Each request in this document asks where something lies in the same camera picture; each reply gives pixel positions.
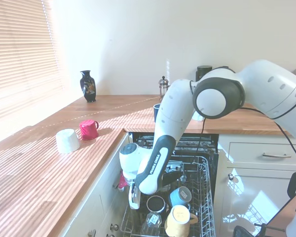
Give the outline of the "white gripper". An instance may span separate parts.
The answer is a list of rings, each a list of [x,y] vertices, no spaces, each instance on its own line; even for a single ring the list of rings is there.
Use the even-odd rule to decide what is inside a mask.
[[[131,184],[128,195],[129,205],[131,209],[138,210],[140,208],[140,198],[140,190],[135,186],[135,184]]]

